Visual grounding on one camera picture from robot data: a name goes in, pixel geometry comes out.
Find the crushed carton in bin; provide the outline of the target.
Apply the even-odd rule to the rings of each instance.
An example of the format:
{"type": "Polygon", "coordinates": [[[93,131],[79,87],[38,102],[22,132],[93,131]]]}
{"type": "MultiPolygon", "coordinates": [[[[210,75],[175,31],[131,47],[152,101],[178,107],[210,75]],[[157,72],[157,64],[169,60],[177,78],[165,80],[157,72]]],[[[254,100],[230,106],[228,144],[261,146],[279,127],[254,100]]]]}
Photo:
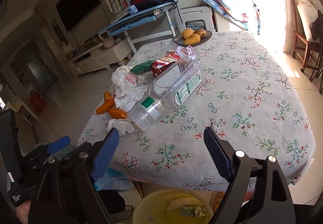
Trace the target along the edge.
{"type": "Polygon", "coordinates": [[[195,197],[183,197],[172,200],[166,211],[180,209],[183,216],[203,217],[206,215],[204,204],[195,197]]]}

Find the yellow mango front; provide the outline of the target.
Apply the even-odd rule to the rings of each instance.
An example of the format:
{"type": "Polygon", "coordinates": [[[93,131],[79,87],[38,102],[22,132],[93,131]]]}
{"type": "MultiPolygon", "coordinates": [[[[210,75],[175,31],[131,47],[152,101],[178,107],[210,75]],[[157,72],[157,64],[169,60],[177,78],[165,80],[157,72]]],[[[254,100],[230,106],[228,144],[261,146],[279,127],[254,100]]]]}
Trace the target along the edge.
{"type": "Polygon", "coordinates": [[[200,39],[201,38],[199,37],[199,35],[193,33],[193,35],[189,36],[187,39],[185,39],[183,41],[183,44],[184,45],[193,45],[193,44],[199,43],[200,39]]]}

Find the clear plastic bottle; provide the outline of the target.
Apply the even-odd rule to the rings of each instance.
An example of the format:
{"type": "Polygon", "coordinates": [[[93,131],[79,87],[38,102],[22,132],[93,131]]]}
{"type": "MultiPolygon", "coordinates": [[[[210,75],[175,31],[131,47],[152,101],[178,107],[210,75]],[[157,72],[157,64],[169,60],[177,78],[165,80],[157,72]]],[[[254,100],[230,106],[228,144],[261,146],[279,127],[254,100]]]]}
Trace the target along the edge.
{"type": "Polygon", "coordinates": [[[201,63],[181,58],[149,85],[148,92],[128,113],[141,131],[147,131],[163,115],[178,111],[202,82],[201,63]]]}

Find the orange peel small piece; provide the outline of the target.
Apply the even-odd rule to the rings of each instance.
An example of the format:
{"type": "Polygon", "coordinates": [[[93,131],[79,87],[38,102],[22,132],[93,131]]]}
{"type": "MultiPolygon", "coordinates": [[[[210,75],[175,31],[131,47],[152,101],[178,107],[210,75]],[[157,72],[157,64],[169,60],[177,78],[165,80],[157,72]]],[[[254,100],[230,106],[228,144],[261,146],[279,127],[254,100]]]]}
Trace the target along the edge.
{"type": "Polygon", "coordinates": [[[109,101],[110,98],[111,98],[111,94],[109,92],[104,92],[104,100],[109,101]]]}

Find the white air purifier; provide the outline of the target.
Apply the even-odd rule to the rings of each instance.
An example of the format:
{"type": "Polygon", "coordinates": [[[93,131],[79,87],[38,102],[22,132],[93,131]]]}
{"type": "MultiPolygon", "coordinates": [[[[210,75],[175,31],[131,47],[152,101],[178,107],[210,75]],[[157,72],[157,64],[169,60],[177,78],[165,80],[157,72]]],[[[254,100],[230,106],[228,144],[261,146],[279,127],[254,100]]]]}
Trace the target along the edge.
{"type": "Polygon", "coordinates": [[[206,5],[198,5],[176,9],[175,11],[176,34],[184,29],[204,29],[211,32],[217,31],[214,12],[206,5]]]}

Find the brown fruit in bowl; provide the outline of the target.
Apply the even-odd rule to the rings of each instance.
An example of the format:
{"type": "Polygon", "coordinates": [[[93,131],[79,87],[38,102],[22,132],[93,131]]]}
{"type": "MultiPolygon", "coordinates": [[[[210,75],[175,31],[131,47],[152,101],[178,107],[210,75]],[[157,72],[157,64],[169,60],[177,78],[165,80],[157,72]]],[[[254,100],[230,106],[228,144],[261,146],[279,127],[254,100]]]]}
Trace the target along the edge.
{"type": "Polygon", "coordinates": [[[204,29],[197,29],[194,31],[194,34],[199,35],[200,38],[205,37],[206,31],[204,29]]]}

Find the black wall television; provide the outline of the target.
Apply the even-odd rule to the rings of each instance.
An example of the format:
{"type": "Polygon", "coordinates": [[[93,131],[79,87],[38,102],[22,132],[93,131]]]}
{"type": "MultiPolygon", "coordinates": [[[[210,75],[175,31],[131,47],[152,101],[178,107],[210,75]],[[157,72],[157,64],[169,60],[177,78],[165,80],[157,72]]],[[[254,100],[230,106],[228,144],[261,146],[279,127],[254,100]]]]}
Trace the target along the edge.
{"type": "Polygon", "coordinates": [[[66,31],[70,31],[100,3],[100,0],[59,0],[56,10],[66,31]]]}

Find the green snack bag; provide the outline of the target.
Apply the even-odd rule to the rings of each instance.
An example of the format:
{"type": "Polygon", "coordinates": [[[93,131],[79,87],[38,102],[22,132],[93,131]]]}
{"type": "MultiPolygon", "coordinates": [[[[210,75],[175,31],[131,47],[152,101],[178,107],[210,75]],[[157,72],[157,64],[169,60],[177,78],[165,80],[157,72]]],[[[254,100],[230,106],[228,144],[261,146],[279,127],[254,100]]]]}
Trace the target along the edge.
{"type": "Polygon", "coordinates": [[[152,70],[152,64],[154,63],[154,60],[148,60],[146,62],[142,62],[136,66],[134,66],[130,72],[136,75],[141,75],[144,73],[151,72],[152,70]]]}

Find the white tissue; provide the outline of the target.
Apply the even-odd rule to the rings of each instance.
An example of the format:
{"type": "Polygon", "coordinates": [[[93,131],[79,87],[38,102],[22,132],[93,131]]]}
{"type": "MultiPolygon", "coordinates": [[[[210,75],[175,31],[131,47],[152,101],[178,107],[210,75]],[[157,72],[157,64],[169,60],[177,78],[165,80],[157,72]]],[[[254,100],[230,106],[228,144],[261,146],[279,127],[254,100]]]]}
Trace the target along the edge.
{"type": "Polygon", "coordinates": [[[113,128],[119,131],[120,136],[125,136],[126,133],[130,134],[135,130],[134,125],[127,119],[111,119],[108,122],[106,129],[110,132],[113,128]]]}

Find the orange peel long piece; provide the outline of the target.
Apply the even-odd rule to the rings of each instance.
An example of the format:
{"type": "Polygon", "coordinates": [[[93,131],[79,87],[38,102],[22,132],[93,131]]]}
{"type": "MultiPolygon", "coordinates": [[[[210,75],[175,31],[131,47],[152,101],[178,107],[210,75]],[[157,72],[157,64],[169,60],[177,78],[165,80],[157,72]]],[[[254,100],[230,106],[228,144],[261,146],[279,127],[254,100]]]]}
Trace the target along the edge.
{"type": "Polygon", "coordinates": [[[122,109],[111,108],[108,113],[113,119],[126,119],[128,117],[127,112],[122,109]]]}

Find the pink kettlebell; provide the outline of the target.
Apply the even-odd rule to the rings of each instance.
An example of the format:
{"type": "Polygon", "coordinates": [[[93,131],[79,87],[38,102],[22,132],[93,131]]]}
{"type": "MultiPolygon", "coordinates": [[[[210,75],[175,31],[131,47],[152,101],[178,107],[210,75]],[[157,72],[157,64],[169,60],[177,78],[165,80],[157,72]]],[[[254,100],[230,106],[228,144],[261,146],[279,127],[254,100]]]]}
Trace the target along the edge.
{"type": "Polygon", "coordinates": [[[107,34],[107,32],[105,31],[105,32],[99,33],[98,36],[99,36],[100,40],[102,41],[102,46],[106,49],[109,49],[115,45],[115,39],[111,36],[107,36],[104,38],[102,36],[104,33],[107,34]]]}

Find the white paper bag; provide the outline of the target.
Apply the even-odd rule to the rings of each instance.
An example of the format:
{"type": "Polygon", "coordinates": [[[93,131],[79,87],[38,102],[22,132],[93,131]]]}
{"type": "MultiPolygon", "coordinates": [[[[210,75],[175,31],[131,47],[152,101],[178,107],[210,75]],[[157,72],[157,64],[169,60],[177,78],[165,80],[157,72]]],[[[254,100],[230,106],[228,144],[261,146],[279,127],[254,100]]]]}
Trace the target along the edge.
{"type": "Polygon", "coordinates": [[[136,75],[126,65],[118,67],[112,73],[112,84],[114,85],[114,103],[119,109],[129,112],[144,96],[148,85],[144,84],[146,75],[136,75]]]}

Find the dark fruit bowl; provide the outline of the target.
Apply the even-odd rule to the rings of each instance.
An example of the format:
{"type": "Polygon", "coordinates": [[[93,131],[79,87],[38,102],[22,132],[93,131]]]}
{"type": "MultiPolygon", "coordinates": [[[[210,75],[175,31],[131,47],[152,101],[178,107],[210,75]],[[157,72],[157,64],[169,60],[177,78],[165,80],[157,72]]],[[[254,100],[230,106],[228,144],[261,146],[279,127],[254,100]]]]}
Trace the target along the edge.
{"type": "Polygon", "coordinates": [[[204,29],[185,29],[172,40],[178,45],[198,46],[208,41],[212,36],[212,32],[204,29]]]}

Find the floral grey tablecloth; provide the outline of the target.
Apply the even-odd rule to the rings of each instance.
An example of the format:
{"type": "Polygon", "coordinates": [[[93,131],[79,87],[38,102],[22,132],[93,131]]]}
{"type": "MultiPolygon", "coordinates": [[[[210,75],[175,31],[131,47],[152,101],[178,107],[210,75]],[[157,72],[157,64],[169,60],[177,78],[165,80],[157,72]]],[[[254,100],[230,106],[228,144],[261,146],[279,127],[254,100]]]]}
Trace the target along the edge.
{"type": "Polygon", "coordinates": [[[223,191],[227,182],[203,141],[210,127],[250,157],[275,156],[287,182],[297,183],[316,144],[287,74],[258,38],[244,31],[215,32],[194,51],[201,83],[192,96],[147,131],[121,137],[110,167],[142,182],[223,191]]]}

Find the red snack wrapper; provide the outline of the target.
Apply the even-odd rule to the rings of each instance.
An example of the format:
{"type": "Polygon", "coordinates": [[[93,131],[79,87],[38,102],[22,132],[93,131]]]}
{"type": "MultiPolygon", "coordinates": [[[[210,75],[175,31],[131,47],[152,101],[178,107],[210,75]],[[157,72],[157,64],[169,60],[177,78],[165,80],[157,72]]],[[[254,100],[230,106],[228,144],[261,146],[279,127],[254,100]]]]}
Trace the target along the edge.
{"type": "Polygon", "coordinates": [[[167,68],[169,68],[175,62],[183,59],[192,59],[196,58],[196,54],[191,45],[178,46],[176,50],[169,50],[162,58],[153,61],[152,63],[152,73],[154,78],[157,78],[161,75],[167,68]]]}

